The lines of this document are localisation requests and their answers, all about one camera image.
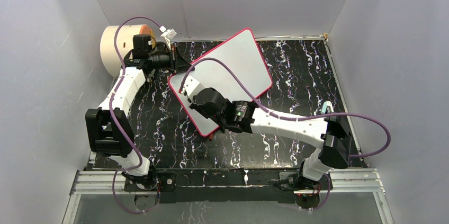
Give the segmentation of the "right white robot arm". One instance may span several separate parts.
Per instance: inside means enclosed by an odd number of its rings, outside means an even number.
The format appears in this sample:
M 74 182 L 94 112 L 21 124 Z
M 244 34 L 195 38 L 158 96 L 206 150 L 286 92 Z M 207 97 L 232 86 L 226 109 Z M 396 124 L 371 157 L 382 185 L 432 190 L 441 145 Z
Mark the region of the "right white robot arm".
M 271 134 L 315 147 L 297 174 L 280 176 L 275 186 L 282 190 L 313 190 L 323 174 L 349 167 L 352 134 L 343 117 L 331 116 L 332 106 L 325 107 L 325 117 L 308 120 L 299 115 L 264 110 L 254 102 L 230 101 L 211 87 L 183 89 L 182 94 L 187 97 L 190 109 L 212 120 L 221 131 Z

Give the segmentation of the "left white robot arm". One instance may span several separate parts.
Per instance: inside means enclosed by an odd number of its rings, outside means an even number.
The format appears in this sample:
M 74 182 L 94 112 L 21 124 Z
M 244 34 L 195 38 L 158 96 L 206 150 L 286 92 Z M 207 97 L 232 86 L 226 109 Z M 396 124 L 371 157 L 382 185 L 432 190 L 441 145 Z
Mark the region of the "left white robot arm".
M 161 37 L 162 41 L 157 42 L 149 34 L 133 36 L 131 50 L 125 56 L 117 54 L 120 72 L 109 95 L 97 108 L 88 109 L 85 114 L 91 151 L 117 162 L 122 175 L 143 190 L 156 188 L 158 176 L 154 164 L 134 143 L 128 120 L 131 104 L 153 72 L 180 73 L 190 68 L 190 63 L 171 43 L 172 36 Z

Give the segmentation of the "pink framed whiteboard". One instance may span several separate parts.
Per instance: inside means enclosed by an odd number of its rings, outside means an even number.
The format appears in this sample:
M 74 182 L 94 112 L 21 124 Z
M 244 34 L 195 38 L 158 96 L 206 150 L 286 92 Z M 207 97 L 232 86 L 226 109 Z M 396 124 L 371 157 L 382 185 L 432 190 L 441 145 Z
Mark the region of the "pink framed whiteboard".
M 194 62 L 204 58 L 215 58 L 224 63 L 254 97 L 259 97 L 273 85 L 263 54 L 250 28 L 241 30 Z M 190 104 L 187 97 L 178 92 L 184 75 L 184 73 L 171 75 L 168 80 L 169 86 L 196 130 L 201 136 L 206 137 L 216 131 L 218 126 L 188 107 Z M 215 61 L 208 60 L 196 65 L 189 75 L 203 86 L 215 88 L 223 97 L 231 101 L 251 100 L 232 75 Z

